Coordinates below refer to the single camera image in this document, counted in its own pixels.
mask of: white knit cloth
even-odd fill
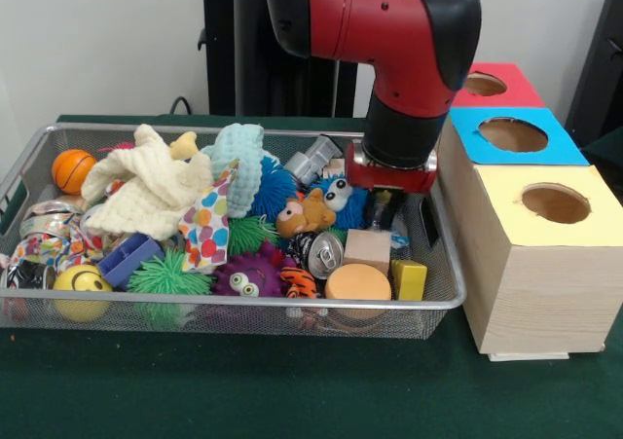
[[[127,183],[87,221],[90,232],[143,233],[167,239],[177,233],[182,215],[213,183],[210,158],[201,152],[189,163],[173,160],[168,146],[151,126],[134,132],[136,147],[114,150],[92,168],[82,196],[93,203],[114,179]]]

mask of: brown stuffed toy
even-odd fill
[[[288,199],[276,217],[276,230],[282,238],[290,239],[304,232],[319,232],[335,223],[336,215],[324,204],[322,190],[316,188],[302,201]]]

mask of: yellow smiley face ball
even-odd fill
[[[60,274],[55,281],[54,290],[68,291],[113,291],[112,286],[96,266],[76,266]],[[74,322],[91,322],[101,317],[109,301],[54,300],[56,310],[65,319]]]

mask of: green spiky ball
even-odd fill
[[[158,257],[143,262],[141,269],[129,278],[128,291],[166,295],[209,295],[212,277],[182,272],[184,252],[168,249],[165,259]],[[153,330],[179,326],[183,306],[175,303],[137,303],[136,309]]]
[[[266,239],[274,245],[279,239],[275,225],[265,222],[262,217],[231,218],[229,225],[227,251],[230,257],[245,252],[255,253]]]

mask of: black stand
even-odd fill
[[[623,126],[623,0],[605,0],[566,128],[581,147]]]
[[[266,0],[203,0],[203,7],[210,114],[352,117],[356,64],[286,53]]]

